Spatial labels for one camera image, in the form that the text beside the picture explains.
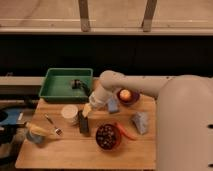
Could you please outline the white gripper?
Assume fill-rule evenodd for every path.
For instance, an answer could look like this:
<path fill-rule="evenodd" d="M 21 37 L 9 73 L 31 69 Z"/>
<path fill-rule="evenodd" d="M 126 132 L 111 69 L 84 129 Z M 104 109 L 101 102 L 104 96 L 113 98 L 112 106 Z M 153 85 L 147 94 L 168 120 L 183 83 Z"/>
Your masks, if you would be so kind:
<path fill-rule="evenodd" d="M 82 111 L 83 117 L 87 117 L 91 113 L 92 108 L 99 109 L 104 107 L 112 95 L 113 93 L 111 91 L 103 87 L 97 87 L 89 96 L 89 103 L 84 105 Z"/>

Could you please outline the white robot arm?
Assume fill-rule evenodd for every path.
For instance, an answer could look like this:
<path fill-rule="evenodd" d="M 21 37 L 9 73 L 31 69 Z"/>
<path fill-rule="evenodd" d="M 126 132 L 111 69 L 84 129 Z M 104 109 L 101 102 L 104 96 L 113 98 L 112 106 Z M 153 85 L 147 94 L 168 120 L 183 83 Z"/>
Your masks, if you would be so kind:
<path fill-rule="evenodd" d="M 156 171 L 213 171 L 213 77 L 107 70 L 89 96 L 90 106 L 104 106 L 120 88 L 156 99 Z"/>

